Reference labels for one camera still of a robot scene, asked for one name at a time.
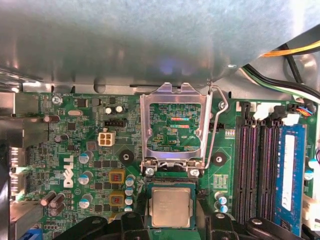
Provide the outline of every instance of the memory chip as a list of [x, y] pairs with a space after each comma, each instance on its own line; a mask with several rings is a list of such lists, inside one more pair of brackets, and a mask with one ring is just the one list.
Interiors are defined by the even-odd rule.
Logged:
[[274, 222], [301, 235], [302, 204], [307, 148], [307, 126], [282, 126], [276, 178]]

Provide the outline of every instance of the white connector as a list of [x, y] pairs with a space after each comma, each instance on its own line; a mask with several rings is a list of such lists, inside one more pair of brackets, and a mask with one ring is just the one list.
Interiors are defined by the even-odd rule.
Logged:
[[111, 147], [116, 142], [116, 131], [100, 132], [98, 135], [98, 145], [103, 147]]
[[303, 195], [302, 223], [312, 231], [320, 231], [320, 201]]

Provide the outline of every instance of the wire bundle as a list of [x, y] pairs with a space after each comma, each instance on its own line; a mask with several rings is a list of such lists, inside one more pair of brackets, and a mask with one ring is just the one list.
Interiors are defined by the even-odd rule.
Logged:
[[279, 57], [285, 55], [311, 54], [320, 50], [320, 41], [316, 41], [308, 46], [302, 46], [293, 49], [274, 50], [264, 54], [264, 57]]
[[281, 81], [263, 76], [250, 64], [242, 67], [241, 71], [250, 81], [262, 87], [293, 95], [298, 102], [303, 102], [303, 99], [309, 99], [320, 104], [320, 93], [311, 87], [296, 82]]

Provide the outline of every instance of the metal panel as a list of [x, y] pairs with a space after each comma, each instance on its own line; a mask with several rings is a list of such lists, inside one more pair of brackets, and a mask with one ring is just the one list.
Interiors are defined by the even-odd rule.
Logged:
[[319, 12], [318, 0], [0, 0], [0, 65], [45, 82], [204, 84], [320, 24]]

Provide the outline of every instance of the cable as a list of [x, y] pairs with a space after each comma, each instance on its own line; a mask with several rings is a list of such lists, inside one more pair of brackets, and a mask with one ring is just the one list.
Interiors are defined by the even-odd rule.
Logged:
[[309, 99], [309, 100], [311, 100], [311, 101], [313, 101], [313, 102], [315, 102], [317, 104], [320, 104], [320, 99], [316, 98], [313, 95], [310, 95], [310, 94], [305, 93], [303, 91], [295, 90], [295, 89], [292, 89], [292, 88], [279, 87], [279, 86], [274, 86], [274, 85], [265, 83], [265, 82], [261, 81], [261, 79], [257, 78], [255, 75], [250, 73], [247, 69], [240, 68], [239, 70], [251, 82], [254, 82], [255, 84], [258, 84], [258, 85], [260, 85], [262, 87], [266, 87], [266, 88], [269, 88], [269, 89], [272, 89], [272, 90], [275, 90], [275, 91], [278, 91], [278, 92], [282, 92], [282, 93], [286, 93], [286, 94], [292, 95], [297, 102], [302, 102], [303, 103], [303, 99]]
[[[286, 43], [283, 44], [280, 48], [283, 50], [289, 50], [288, 44], [286, 44]], [[303, 84], [304, 82], [302, 81], [302, 77], [300, 75], [300, 72], [299, 72], [299, 69], [298, 69], [298, 66], [296, 64], [294, 57], [292, 55], [285, 55], [284, 57], [288, 61], [288, 64], [291, 69], [294, 80], [298, 84]]]
[[307, 45], [307, 46], [293, 48], [293, 49], [289, 49], [289, 50], [274, 50], [274, 51], [271, 51], [271, 52], [264, 54], [263, 56], [264, 57], [278, 57], [278, 56], [284, 56], [284, 55], [288, 55], [288, 54], [299, 53], [302, 51], [312, 50], [317, 47], [320, 47], [320, 41], [316, 41], [316, 42], [314, 42], [310, 45]]
[[320, 51], [320, 47], [315, 47], [315, 48], [310, 49], [310, 50], [299, 51], [299, 52], [296, 52], [296, 53], [291, 53], [291, 54], [288, 54], [287, 56], [313, 54], [313, 53], [316, 53], [316, 52], [319, 52], [319, 51]]
[[311, 87], [308, 87], [306, 85], [303, 84], [299, 84], [296, 82], [288, 82], [288, 81], [281, 81], [281, 80], [276, 80], [273, 78], [269, 78], [266, 77], [264, 75], [262, 75], [260, 72], [258, 72], [253, 66], [251, 66], [250, 64], [247, 64], [245, 66], [242, 67], [243, 69], [247, 70], [249, 73], [251, 73], [252, 75], [254, 75], [255, 77], [257, 77], [258, 79], [260, 79], [261, 81], [276, 86], [276, 87], [283, 87], [283, 88], [289, 88], [289, 89], [293, 89], [293, 90], [298, 90], [304, 93], [307, 93], [309, 95], [314, 96], [317, 99], [320, 99], [320, 92], [312, 89]]

